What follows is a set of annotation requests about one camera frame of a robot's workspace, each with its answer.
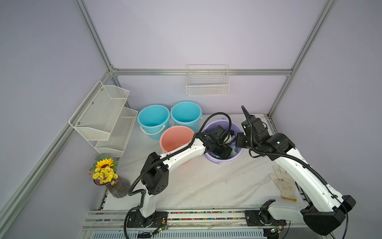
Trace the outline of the purple plastic bucket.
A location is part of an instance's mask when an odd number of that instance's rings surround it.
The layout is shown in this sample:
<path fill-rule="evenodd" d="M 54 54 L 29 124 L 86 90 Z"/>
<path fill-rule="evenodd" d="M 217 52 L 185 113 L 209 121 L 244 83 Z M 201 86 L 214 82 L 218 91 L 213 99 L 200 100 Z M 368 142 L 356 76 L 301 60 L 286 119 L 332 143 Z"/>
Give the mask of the purple plastic bucket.
<path fill-rule="evenodd" d="M 219 125 L 222 126 L 225 130 L 228 130 L 229 120 L 227 118 L 217 119 L 217 120 L 209 123 L 207 126 L 205 126 L 204 131 L 206 131 L 206 132 L 212 131 L 212 130 L 216 129 Z M 235 122 L 231 123 L 231 129 L 230 130 L 233 131 L 235 136 L 237 136 L 238 133 L 243 132 L 241 127 Z M 216 164 L 221 164 L 221 163 L 226 163 L 226 162 L 230 162 L 230 161 L 237 159 L 244 150 L 243 148 L 237 147 L 236 142 L 230 144 L 229 147 L 232 148 L 232 151 L 231 151 L 231 153 L 227 159 L 222 159 L 221 157 L 217 156 L 216 154 L 214 154 L 212 152 L 206 153 L 205 157 L 210 162 L 213 162 Z"/>

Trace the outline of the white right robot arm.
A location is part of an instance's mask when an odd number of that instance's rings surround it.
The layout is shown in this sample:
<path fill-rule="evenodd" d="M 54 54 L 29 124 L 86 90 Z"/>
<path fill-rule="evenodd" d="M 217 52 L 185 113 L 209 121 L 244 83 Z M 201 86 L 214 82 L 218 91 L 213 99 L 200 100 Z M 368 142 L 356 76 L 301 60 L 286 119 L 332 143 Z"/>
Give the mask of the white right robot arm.
<path fill-rule="evenodd" d="M 270 135 L 262 121 L 253 115 L 247 115 L 241 125 L 244 132 L 239 134 L 237 146 L 266 156 L 275 163 L 274 182 L 281 190 L 282 198 L 292 200 L 296 186 L 308 197 L 305 206 L 268 200 L 260 209 L 264 224 L 271 220 L 299 222 L 315 233 L 327 236 L 343 222 L 349 222 L 348 213 L 356 205 L 356 200 L 335 190 L 307 163 L 286 135 Z"/>

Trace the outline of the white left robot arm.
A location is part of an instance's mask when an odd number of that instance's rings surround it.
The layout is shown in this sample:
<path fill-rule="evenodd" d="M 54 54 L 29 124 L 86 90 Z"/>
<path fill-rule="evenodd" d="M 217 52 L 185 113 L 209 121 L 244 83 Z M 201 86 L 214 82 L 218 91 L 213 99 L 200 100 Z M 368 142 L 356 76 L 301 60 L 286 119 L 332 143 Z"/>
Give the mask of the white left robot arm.
<path fill-rule="evenodd" d="M 143 218 L 149 218 L 156 212 L 158 195 L 167 188 L 170 174 L 179 166 L 209 152 L 215 152 L 219 157 L 227 159 L 232 152 L 232 148 L 228 146 L 231 142 L 230 133 L 230 129 L 218 125 L 211 131 L 195 133 L 189 143 L 171 152 L 160 155 L 151 153 L 139 179 L 145 188 L 139 209 Z"/>

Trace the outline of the pink plastic bucket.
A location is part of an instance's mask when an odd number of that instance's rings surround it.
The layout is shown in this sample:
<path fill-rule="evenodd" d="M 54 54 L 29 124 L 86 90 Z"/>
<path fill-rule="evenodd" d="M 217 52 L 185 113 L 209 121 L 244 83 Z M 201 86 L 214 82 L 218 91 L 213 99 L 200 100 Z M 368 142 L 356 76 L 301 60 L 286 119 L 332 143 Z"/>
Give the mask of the pink plastic bucket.
<path fill-rule="evenodd" d="M 176 125 L 168 128 L 160 137 L 160 147 L 163 153 L 171 152 L 183 145 L 187 145 L 195 132 L 183 125 Z"/>

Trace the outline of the white work glove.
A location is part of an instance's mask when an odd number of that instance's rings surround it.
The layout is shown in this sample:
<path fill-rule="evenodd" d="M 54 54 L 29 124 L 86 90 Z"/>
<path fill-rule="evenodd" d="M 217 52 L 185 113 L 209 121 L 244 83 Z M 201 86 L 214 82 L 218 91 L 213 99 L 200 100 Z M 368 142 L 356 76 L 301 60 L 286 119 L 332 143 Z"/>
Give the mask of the white work glove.
<path fill-rule="evenodd" d="M 295 180 L 279 165 L 274 165 L 273 170 L 274 173 L 269 174 L 269 177 L 281 191 L 282 198 L 297 202 Z"/>

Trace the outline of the teal bucket being wiped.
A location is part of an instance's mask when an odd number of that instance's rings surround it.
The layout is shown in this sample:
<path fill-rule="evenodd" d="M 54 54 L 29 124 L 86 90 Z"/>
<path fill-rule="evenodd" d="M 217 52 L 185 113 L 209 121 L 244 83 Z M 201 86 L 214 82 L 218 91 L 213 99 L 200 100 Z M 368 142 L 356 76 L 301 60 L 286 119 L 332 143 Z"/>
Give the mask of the teal bucket being wiped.
<path fill-rule="evenodd" d="M 163 105 L 150 105 L 138 113 L 137 121 L 144 134 L 159 140 L 170 127 L 170 111 Z"/>

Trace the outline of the white two-tier mesh shelf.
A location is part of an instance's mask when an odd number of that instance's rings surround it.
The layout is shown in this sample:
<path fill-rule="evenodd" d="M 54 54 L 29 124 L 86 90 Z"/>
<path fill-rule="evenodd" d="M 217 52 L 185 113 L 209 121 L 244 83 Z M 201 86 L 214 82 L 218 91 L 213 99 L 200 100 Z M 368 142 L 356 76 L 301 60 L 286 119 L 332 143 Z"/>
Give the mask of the white two-tier mesh shelf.
<path fill-rule="evenodd" d="M 138 116 L 127 106 L 128 96 L 128 90 L 98 81 L 69 125 L 99 154 L 122 157 Z"/>

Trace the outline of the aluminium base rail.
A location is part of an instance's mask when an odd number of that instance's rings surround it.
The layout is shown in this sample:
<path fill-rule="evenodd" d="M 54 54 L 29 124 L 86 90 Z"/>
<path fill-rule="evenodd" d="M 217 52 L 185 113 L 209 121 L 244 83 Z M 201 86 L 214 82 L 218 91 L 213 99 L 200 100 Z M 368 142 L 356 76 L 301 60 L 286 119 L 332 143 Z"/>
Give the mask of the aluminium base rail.
<path fill-rule="evenodd" d="M 148 219 L 136 211 L 91 211 L 81 239 L 320 239 L 306 225 L 263 220 L 259 209 L 159 210 Z"/>

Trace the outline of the teal bucket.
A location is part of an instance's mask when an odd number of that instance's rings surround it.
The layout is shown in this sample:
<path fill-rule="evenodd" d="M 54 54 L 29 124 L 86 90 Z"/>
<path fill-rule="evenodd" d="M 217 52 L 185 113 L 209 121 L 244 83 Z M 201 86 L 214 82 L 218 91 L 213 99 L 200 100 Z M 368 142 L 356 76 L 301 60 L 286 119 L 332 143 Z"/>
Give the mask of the teal bucket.
<path fill-rule="evenodd" d="M 200 121 L 203 117 L 201 107 L 190 101 L 183 101 L 175 104 L 170 110 L 170 116 L 175 125 L 186 126 L 197 132 L 200 128 Z"/>

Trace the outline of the sunflower bouquet in vase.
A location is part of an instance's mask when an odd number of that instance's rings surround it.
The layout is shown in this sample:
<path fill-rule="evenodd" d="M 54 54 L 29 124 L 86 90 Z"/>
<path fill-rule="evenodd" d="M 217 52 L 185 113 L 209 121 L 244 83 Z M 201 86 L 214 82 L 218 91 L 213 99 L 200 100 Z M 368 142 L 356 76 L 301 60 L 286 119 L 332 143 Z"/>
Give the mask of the sunflower bouquet in vase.
<path fill-rule="evenodd" d="M 114 198 L 127 196 L 130 182 L 117 174 L 119 159 L 107 153 L 99 154 L 88 170 L 89 176 L 97 186 L 105 186 Z"/>

